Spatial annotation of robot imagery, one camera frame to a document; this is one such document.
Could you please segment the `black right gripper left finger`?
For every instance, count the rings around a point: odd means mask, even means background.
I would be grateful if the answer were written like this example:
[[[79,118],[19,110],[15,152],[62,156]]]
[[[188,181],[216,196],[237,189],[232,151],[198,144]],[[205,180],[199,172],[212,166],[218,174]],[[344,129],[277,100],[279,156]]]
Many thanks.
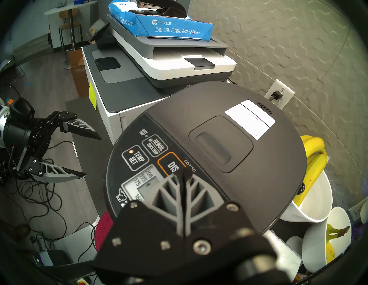
[[[125,206],[93,267],[98,275],[162,275],[184,266],[184,176],[174,173]]]

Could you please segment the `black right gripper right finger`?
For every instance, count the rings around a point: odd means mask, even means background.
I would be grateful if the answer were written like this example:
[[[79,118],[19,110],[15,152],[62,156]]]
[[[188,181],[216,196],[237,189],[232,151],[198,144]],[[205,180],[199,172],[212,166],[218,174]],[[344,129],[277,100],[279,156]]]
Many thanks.
[[[262,237],[236,202],[183,170],[183,255],[185,259],[250,259],[262,254]]]

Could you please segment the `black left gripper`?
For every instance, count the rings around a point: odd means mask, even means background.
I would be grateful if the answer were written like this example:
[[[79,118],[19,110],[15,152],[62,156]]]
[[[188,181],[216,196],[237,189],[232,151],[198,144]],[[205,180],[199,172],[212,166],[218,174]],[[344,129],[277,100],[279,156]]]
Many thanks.
[[[57,126],[63,133],[73,133],[82,137],[102,140],[101,136],[77,114],[68,111],[57,113]],[[32,120],[28,125],[7,121],[3,125],[3,148],[13,152],[18,158],[16,170],[23,170],[33,181],[48,184],[83,179],[86,173],[71,170],[40,161],[46,153],[55,122],[51,120]]]

